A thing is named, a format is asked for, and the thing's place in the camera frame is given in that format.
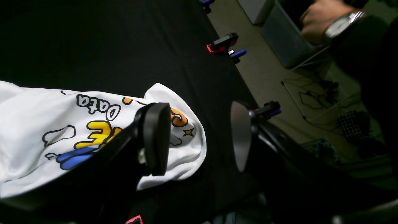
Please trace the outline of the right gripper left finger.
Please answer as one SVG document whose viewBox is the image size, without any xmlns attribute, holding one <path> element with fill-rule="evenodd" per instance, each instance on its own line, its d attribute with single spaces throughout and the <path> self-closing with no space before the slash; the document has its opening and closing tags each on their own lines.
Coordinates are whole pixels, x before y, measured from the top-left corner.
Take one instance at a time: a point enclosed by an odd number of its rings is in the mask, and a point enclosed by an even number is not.
<svg viewBox="0 0 398 224">
<path fill-rule="evenodd" d="M 66 172 L 1 199 L 2 224 L 124 224 L 144 175 L 166 172 L 171 129 L 168 103 L 139 108 L 133 122 L 102 149 L 49 154 Z"/>
</svg>

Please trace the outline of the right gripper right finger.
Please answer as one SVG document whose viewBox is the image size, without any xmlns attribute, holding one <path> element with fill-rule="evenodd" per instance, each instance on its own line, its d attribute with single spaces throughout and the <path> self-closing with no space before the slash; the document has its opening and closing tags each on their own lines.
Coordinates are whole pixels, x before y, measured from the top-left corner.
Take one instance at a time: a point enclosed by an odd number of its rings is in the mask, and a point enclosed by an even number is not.
<svg viewBox="0 0 398 224">
<path fill-rule="evenodd" d="M 396 152 L 332 164 L 240 102 L 230 120 L 236 166 L 259 182 L 275 224 L 397 223 Z"/>
</svg>

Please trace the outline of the person hand with watch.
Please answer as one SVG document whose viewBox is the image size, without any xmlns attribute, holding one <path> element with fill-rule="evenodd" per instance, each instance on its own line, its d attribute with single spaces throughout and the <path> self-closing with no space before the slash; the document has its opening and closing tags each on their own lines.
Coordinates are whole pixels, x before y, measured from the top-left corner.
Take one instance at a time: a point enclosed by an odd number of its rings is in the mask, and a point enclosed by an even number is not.
<svg viewBox="0 0 398 224">
<path fill-rule="evenodd" d="M 327 28 L 340 17 L 350 14 L 354 7 L 342 0 L 316 0 L 301 16 L 303 23 L 301 36 L 310 44 L 326 44 Z"/>
</svg>

